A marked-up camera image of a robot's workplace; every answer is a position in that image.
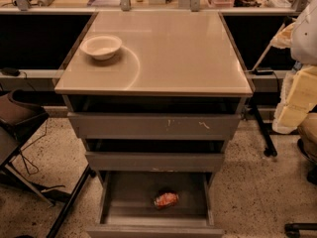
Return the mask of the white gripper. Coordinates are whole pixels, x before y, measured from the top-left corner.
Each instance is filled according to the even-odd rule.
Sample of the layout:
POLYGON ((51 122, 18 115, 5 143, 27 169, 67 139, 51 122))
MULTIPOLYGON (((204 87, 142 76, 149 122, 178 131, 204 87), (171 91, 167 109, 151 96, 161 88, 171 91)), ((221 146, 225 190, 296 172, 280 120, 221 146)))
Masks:
MULTIPOLYGON (((274 48, 286 49, 292 45, 294 23, 283 26, 271 39, 274 48)), ((285 127, 297 127, 306 118, 309 111, 317 105, 317 66, 305 65, 293 77, 286 98, 286 105, 276 107, 276 120, 285 127)))

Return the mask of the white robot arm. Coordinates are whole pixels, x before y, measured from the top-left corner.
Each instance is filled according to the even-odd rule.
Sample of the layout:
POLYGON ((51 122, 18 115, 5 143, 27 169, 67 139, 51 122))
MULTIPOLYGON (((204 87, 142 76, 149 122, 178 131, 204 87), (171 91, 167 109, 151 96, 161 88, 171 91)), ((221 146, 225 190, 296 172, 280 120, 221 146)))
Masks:
POLYGON ((291 57, 301 65, 286 74, 272 123, 275 132, 289 134, 317 105, 317 0, 270 43, 275 48, 290 48, 291 57))

